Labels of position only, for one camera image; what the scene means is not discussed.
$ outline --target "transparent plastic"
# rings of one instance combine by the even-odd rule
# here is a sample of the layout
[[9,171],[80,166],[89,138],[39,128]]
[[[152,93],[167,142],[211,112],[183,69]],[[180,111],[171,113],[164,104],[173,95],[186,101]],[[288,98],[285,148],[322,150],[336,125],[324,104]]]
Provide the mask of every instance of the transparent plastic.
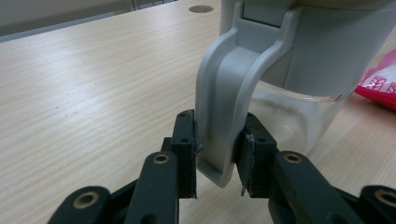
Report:
[[260,81],[250,101],[253,113],[280,150],[308,153],[332,123],[346,95],[317,97]]

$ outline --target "plastic handle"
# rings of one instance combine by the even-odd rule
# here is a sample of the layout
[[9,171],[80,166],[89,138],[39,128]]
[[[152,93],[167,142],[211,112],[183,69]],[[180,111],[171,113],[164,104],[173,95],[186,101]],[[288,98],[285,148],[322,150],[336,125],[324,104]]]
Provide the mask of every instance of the plastic handle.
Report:
[[287,11],[280,27],[243,20],[242,14],[243,3],[237,1],[233,28],[207,51],[196,84],[195,118],[204,146],[197,166],[222,188],[233,173],[233,149],[254,88],[290,50],[301,10]]

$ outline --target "wood grain surface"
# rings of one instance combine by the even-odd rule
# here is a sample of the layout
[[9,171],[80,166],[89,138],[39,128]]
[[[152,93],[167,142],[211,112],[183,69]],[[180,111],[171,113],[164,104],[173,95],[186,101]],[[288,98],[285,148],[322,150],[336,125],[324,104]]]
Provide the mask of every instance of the wood grain surface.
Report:
[[[0,223],[45,223],[76,189],[138,178],[176,114],[194,107],[218,33],[219,1],[185,0],[0,44]],[[395,127],[396,112],[353,95],[308,157],[355,195],[396,188]],[[237,175],[219,189],[198,173],[180,223],[271,223],[267,201],[240,189]]]

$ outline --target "metal screw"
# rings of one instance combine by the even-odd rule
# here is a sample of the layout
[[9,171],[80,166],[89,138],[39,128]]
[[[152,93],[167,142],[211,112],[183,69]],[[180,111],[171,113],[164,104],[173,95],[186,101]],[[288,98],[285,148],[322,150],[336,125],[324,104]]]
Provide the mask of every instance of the metal screw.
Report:
[[95,191],[88,191],[80,194],[74,201],[73,206],[77,209],[84,209],[94,205],[99,200],[99,194]]
[[292,154],[292,153],[288,153],[286,155],[283,156],[283,159],[285,159],[285,161],[288,161],[290,163],[301,163],[303,161],[303,159],[301,159],[301,157]]
[[154,157],[153,161],[158,164],[163,164],[169,162],[169,157],[166,155],[157,155]]
[[378,189],[375,191],[374,196],[381,202],[391,207],[396,208],[396,193]]

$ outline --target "plastic bag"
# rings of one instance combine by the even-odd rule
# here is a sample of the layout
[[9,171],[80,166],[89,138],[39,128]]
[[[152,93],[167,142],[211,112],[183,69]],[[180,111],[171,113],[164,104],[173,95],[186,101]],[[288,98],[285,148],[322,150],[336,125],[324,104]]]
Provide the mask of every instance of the plastic bag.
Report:
[[366,72],[355,92],[396,110],[396,49]]

